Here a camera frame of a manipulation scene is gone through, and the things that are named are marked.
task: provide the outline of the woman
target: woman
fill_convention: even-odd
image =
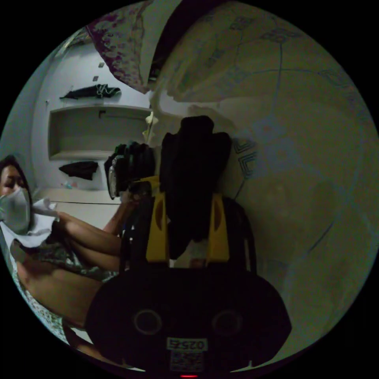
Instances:
[[[70,326],[84,327],[96,292],[103,282],[117,275],[121,245],[118,234],[136,205],[128,193],[123,196],[104,230],[58,212],[52,233],[40,246],[26,248],[15,240],[10,247],[11,255],[16,247],[25,253],[23,262],[14,259],[13,279],[42,323],[72,347],[106,362]],[[27,238],[32,220],[28,183],[16,159],[8,156],[0,161],[0,221],[16,235]]]

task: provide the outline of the bottle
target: bottle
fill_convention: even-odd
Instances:
[[[68,190],[70,189],[72,189],[72,185],[69,183],[69,182],[65,182],[64,184],[60,184],[62,187],[65,187],[65,188],[67,188]]]

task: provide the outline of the face mask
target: face mask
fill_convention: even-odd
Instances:
[[[0,221],[16,234],[22,235],[28,232],[30,201],[25,188],[18,188],[10,195],[0,197]]]

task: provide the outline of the patterned dress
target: patterned dress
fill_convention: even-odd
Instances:
[[[14,241],[11,246],[11,251],[13,249],[21,248],[24,250],[25,248],[20,246],[19,242]],[[38,248],[31,249],[32,250],[32,258],[38,261],[50,262],[60,268],[65,270],[74,272],[79,275],[83,275],[101,282],[106,282],[111,278],[115,277],[118,272],[114,271],[106,271],[99,267],[90,267],[82,262],[74,251],[66,248],[64,244],[57,242],[54,238],[49,237],[41,246]],[[12,278],[14,283],[16,284],[17,289],[21,293],[21,296],[29,305],[33,313],[37,316],[37,318],[42,322],[42,324],[56,337],[58,337],[61,341],[68,343],[64,330],[63,330],[63,319],[61,316],[52,313],[48,309],[46,309],[43,305],[41,305],[37,300],[35,300],[29,291],[27,291],[24,286],[20,283],[18,275],[17,275],[17,267],[16,262],[10,254],[10,261],[12,264]]]

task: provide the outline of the dark hair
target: dark hair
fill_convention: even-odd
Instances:
[[[16,158],[13,155],[8,155],[7,157],[5,157],[4,159],[2,159],[0,161],[0,176],[3,173],[3,170],[8,166],[15,167],[15,169],[17,169],[17,171],[19,172],[19,174],[20,174],[20,176],[24,182],[24,186],[25,186],[26,190],[28,191],[30,207],[32,207],[32,194],[30,193],[28,181],[26,180],[26,176],[24,174],[23,169],[20,167]]]

